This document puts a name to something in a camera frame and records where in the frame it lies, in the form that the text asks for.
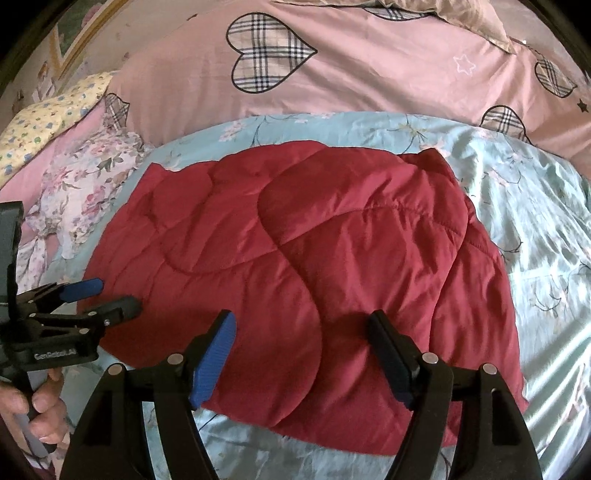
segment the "light blue bedsheet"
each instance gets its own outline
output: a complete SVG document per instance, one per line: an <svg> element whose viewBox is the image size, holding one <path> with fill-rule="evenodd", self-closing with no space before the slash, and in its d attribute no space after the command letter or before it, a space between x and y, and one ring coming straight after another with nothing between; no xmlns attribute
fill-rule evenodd
<svg viewBox="0 0 591 480"><path fill-rule="evenodd" d="M155 150L76 258L55 260L44 281L82 277L105 225L149 163L179 170L254 145L292 140L397 154L436 147L443 154L505 258L527 381L524 394L530 401L525 419L545 479L557 479L591 425L591 190L568 162L521 141L457 122L389 113L260 116L219 125ZM67 370L63 397L74 424L113 361L103 354L92 365ZM158 477L168 479L150 405L146 415ZM225 479L381 479L392 460L322 449L209 411L196 412L196 420L200 427L207 423L201 434ZM443 451L437 479L446 476L443 455L451 459L453 449Z"/></svg>

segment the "pink duvet cover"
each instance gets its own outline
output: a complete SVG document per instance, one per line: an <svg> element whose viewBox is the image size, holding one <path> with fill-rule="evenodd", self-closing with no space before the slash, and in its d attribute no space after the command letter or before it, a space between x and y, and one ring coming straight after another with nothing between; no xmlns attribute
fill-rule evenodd
<svg viewBox="0 0 591 480"><path fill-rule="evenodd" d="M408 112L502 131L591 177L589 91L515 48L432 16L237 0L132 56L109 90L156 146L252 115Z"/></svg>

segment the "beige pillow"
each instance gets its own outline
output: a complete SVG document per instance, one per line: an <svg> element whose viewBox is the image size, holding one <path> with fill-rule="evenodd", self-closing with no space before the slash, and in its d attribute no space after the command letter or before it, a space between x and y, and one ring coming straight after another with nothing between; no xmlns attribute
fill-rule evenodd
<svg viewBox="0 0 591 480"><path fill-rule="evenodd" d="M446 22L487 39L508 53L515 53L503 23L489 0L274 0L282 4L316 7L394 7L409 12L433 12Z"/></svg>

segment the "star print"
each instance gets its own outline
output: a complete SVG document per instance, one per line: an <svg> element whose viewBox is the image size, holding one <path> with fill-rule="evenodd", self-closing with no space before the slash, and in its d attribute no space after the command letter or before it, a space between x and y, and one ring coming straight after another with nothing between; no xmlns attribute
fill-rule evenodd
<svg viewBox="0 0 591 480"><path fill-rule="evenodd" d="M589 113L589 110L587 110L588 105L582 99L579 99L579 103L577 103L577 105L581 109L581 112Z"/></svg>
<svg viewBox="0 0 591 480"><path fill-rule="evenodd" d="M476 69L476 65L468 60L466 54L461 57L453 57L453 59L456 61L458 73L465 73L469 77L472 76L472 70Z"/></svg>

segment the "picture frame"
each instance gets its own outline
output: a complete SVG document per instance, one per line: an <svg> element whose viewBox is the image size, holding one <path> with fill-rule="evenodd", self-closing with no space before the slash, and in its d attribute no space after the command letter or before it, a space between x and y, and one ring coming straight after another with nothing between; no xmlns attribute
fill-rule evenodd
<svg viewBox="0 0 591 480"><path fill-rule="evenodd" d="M77 0L50 34L50 60L57 80L67 80L98 31L129 0Z"/></svg>

